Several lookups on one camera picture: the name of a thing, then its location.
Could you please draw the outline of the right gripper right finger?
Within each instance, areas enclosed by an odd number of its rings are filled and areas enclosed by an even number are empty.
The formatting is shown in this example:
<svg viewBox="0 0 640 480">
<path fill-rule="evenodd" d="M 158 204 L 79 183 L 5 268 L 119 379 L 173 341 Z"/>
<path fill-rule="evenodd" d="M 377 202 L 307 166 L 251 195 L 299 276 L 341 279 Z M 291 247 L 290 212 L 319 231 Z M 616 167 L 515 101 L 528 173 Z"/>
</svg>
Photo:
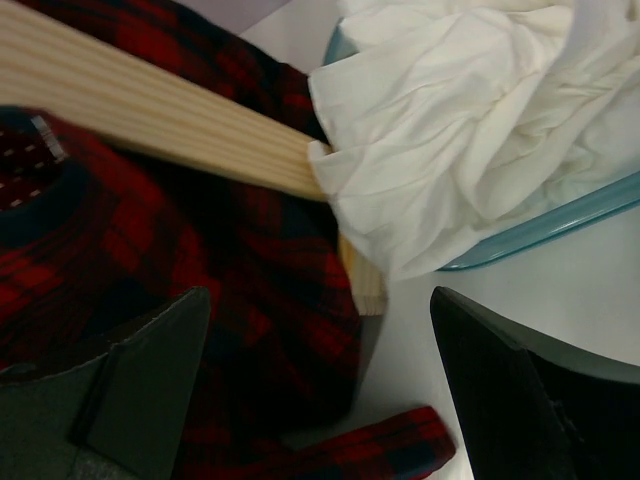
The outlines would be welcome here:
<svg viewBox="0 0 640 480">
<path fill-rule="evenodd" d="M 638 478 L 638 366 L 448 288 L 430 315 L 475 478 Z"/>
</svg>

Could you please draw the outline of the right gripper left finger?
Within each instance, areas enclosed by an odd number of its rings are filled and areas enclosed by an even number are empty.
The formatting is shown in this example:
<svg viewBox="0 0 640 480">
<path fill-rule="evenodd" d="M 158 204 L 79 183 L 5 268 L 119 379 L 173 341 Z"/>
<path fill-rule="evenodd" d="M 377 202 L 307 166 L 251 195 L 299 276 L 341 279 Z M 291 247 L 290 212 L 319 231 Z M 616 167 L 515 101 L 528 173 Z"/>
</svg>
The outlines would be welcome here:
<svg viewBox="0 0 640 480">
<path fill-rule="evenodd" d="M 1 372 L 4 479 L 168 479 L 210 316 L 206 289 Z"/>
</svg>

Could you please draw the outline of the red polka dot garment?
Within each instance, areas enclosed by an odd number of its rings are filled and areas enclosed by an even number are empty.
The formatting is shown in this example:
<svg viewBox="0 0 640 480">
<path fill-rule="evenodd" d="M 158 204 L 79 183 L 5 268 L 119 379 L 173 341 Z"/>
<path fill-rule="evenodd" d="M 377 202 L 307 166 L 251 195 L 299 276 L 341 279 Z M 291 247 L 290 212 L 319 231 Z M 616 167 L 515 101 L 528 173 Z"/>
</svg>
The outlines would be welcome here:
<svg viewBox="0 0 640 480">
<path fill-rule="evenodd" d="M 1 210 L 25 206 L 52 186 L 61 163 L 38 130 L 1 121 Z"/>
</svg>

